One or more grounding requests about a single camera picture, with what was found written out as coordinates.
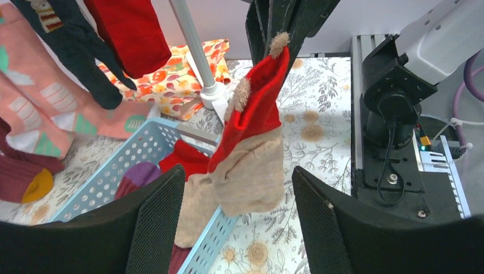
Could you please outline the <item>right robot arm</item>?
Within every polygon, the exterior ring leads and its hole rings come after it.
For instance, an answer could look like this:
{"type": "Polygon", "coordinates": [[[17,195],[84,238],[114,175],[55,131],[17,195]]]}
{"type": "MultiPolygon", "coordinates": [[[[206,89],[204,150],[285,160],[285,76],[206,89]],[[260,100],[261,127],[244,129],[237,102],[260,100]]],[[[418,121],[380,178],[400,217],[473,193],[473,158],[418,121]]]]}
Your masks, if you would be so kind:
{"type": "MultiPolygon", "coordinates": [[[[253,63],[269,54],[279,33],[290,36],[295,59],[336,6],[337,1],[250,1],[245,27],[253,63]]],[[[418,121],[417,105],[482,48],[482,1],[440,1],[388,36],[362,63],[362,96],[370,111],[365,139],[379,147],[404,146],[418,121]]]]}

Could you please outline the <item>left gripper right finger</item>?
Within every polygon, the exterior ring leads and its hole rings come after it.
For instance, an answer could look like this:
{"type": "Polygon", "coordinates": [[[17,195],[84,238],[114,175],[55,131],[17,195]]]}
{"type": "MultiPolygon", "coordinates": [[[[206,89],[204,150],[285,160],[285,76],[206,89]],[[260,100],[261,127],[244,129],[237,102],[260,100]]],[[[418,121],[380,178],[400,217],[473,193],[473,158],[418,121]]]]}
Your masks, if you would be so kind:
{"type": "Polygon", "coordinates": [[[398,217],[292,173],[312,273],[482,273],[483,216],[443,224],[398,217]]]}

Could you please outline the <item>pink sock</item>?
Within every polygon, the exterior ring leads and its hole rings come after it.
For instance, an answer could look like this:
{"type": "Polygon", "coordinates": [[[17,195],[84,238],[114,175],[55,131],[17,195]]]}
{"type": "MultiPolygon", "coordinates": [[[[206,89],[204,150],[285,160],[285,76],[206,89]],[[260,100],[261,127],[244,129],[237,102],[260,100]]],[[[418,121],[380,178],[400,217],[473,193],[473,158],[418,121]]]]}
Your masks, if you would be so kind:
{"type": "Polygon", "coordinates": [[[71,147],[71,134],[55,126],[3,74],[1,118],[11,128],[6,141],[16,150],[63,159],[71,147]]]}
{"type": "Polygon", "coordinates": [[[126,139],[159,113],[150,102],[124,99],[115,109],[101,107],[12,2],[1,12],[1,71],[58,128],[126,139]]]}

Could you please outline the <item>purple patterned sock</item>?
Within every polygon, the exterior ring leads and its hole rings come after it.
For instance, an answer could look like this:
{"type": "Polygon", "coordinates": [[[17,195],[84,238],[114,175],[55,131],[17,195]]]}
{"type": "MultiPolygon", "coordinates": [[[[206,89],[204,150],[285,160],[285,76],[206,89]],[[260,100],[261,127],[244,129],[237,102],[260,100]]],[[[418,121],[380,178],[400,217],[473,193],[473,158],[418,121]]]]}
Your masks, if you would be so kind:
{"type": "Polygon", "coordinates": [[[1,120],[1,200],[31,203],[53,188],[53,175],[64,169],[55,157],[29,154],[11,148],[7,141],[10,126],[1,120]]]}

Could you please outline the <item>floral table mat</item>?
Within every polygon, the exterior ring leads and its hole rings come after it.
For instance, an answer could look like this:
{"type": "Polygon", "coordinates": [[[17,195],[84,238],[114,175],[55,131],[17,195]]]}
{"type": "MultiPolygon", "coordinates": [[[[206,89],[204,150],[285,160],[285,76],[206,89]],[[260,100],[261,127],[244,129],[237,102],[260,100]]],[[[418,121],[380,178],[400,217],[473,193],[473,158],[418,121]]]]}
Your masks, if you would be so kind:
{"type": "MultiPolygon", "coordinates": [[[[295,61],[277,105],[283,125],[285,196],[271,212],[238,218],[215,214],[215,232],[194,256],[194,273],[309,273],[291,175],[304,167],[336,189],[350,191],[350,62],[295,61]]],[[[1,220],[36,225],[67,221],[113,200],[124,173],[139,162],[158,163],[183,137],[178,122],[146,124],[128,142],[76,140],[55,176],[53,190],[30,204],[1,203],[1,220]]]]}

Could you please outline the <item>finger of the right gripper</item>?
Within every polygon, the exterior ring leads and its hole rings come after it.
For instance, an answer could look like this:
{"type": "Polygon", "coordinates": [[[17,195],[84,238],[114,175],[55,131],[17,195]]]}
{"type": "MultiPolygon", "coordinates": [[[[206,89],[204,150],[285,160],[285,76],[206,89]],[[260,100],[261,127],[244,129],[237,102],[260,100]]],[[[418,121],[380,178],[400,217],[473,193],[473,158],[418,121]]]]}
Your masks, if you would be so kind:
{"type": "Polygon", "coordinates": [[[289,24],[290,61],[293,65],[299,54],[305,38],[315,36],[329,18],[340,0],[301,0],[296,1],[291,22],[289,24]]]}
{"type": "Polygon", "coordinates": [[[281,1],[250,1],[245,29],[253,65],[262,61],[269,53],[273,38],[273,16],[280,4],[281,1]]]}

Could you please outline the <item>red santa sock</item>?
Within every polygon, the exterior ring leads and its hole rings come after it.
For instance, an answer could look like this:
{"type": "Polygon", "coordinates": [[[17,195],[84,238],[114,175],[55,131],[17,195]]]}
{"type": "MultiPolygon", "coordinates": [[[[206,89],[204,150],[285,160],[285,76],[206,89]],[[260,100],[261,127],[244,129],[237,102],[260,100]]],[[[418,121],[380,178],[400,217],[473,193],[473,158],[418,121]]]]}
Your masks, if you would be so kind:
{"type": "Polygon", "coordinates": [[[185,171],[185,180],[188,181],[193,174],[205,174],[208,162],[208,156],[185,141],[178,140],[174,150],[159,162],[159,167],[162,172],[167,172],[177,164],[181,164],[185,171]]]}

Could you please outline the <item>orange floral cloth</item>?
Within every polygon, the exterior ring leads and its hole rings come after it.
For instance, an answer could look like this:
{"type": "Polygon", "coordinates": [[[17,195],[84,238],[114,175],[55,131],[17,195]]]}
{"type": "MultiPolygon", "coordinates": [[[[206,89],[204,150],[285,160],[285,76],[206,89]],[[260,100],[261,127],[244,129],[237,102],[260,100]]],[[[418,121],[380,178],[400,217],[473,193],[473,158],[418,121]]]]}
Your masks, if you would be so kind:
{"type": "MultiPolygon", "coordinates": [[[[215,80],[228,84],[231,79],[224,56],[230,48],[229,40],[216,39],[201,45],[215,80]]],[[[133,80],[138,87],[136,91],[124,86],[104,63],[98,67],[118,87],[125,100],[155,102],[162,114],[188,120],[203,107],[199,96],[203,85],[187,61],[188,46],[172,46],[170,50],[172,57],[164,67],[133,80]]]]}

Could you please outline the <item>purple patchwork sock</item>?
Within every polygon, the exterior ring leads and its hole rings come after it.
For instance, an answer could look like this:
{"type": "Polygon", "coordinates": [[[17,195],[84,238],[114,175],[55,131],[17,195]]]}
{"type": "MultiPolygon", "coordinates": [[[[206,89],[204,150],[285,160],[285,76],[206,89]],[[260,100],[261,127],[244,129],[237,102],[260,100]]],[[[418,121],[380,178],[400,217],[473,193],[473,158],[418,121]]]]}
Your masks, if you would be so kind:
{"type": "Polygon", "coordinates": [[[159,167],[153,163],[141,162],[135,164],[124,173],[114,199],[117,200],[144,187],[157,179],[161,174],[159,167]]]}

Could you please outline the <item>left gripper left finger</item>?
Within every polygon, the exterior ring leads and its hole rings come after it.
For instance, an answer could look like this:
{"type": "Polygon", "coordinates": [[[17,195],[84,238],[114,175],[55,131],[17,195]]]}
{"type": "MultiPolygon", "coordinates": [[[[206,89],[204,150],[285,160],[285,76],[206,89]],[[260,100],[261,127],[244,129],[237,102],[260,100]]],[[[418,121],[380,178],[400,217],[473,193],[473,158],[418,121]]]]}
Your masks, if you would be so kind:
{"type": "Polygon", "coordinates": [[[167,273],[185,172],[152,183],[70,221],[1,223],[2,273],[167,273]]]}

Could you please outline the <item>blue plastic basket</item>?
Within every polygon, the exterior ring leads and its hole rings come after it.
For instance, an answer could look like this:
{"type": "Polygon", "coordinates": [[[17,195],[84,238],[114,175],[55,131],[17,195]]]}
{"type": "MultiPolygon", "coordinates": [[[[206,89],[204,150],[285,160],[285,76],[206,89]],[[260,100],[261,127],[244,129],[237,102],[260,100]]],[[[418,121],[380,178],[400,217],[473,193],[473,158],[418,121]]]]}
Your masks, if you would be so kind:
{"type": "MultiPolygon", "coordinates": [[[[211,155],[220,140],[213,134],[164,118],[146,120],[51,220],[70,221],[113,201],[123,179],[128,180],[129,186],[145,186],[162,174],[159,162],[172,153],[175,143],[188,138],[192,139],[190,145],[205,155],[211,155]]],[[[208,273],[237,220],[218,207],[178,272],[208,273]]]]}

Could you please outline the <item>metal drying rack stand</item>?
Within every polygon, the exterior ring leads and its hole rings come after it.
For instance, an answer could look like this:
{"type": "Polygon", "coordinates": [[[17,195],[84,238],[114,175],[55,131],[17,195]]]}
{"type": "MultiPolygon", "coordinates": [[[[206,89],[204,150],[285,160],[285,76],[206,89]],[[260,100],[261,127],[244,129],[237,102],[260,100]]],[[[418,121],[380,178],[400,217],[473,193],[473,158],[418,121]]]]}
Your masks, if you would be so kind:
{"type": "Polygon", "coordinates": [[[203,105],[207,109],[214,110],[223,122],[228,107],[227,87],[216,81],[212,74],[185,0],[170,0],[170,5],[190,50],[187,60],[197,78],[202,81],[200,97],[203,105]]]}

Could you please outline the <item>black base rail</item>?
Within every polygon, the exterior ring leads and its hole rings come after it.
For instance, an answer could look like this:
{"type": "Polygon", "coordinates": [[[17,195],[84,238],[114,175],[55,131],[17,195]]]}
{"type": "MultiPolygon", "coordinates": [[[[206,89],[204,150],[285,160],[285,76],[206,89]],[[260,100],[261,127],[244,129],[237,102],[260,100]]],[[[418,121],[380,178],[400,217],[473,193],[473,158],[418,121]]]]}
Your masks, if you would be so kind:
{"type": "Polygon", "coordinates": [[[362,96],[362,63],[390,35],[358,35],[351,41],[352,69],[352,190],[357,200],[382,211],[427,223],[470,217],[463,186],[443,134],[430,145],[421,141],[436,120],[422,116],[404,146],[375,146],[364,129],[370,111],[362,96]]]}

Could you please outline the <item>red beige sock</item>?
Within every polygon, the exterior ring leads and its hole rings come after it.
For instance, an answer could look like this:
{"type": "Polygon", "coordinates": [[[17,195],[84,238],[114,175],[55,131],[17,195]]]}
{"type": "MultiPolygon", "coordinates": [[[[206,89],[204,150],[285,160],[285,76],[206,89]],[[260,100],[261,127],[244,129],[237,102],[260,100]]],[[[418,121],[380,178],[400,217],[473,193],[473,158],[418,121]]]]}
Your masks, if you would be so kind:
{"type": "Polygon", "coordinates": [[[289,41],[288,33],[272,39],[268,56],[239,80],[226,109],[208,173],[227,216],[269,212],[284,196],[283,127],[276,100],[289,65],[289,41]]]}
{"type": "Polygon", "coordinates": [[[175,245],[193,247],[218,206],[209,175],[190,175],[184,186],[175,245]]]}

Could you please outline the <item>navy christmas sock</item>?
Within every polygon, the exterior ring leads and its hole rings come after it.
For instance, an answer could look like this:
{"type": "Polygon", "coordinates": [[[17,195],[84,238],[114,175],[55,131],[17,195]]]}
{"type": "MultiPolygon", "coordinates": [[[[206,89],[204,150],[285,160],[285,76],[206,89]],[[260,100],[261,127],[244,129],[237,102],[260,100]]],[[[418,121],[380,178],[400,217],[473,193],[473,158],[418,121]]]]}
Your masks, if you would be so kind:
{"type": "Polygon", "coordinates": [[[12,3],[101,107],[115,109],[123,97],[98,68],[96,61],[103,62],[126,87],[137,89],[136,84],[124,75],[115,54],[98,37],[76,1],[12,3]]]}

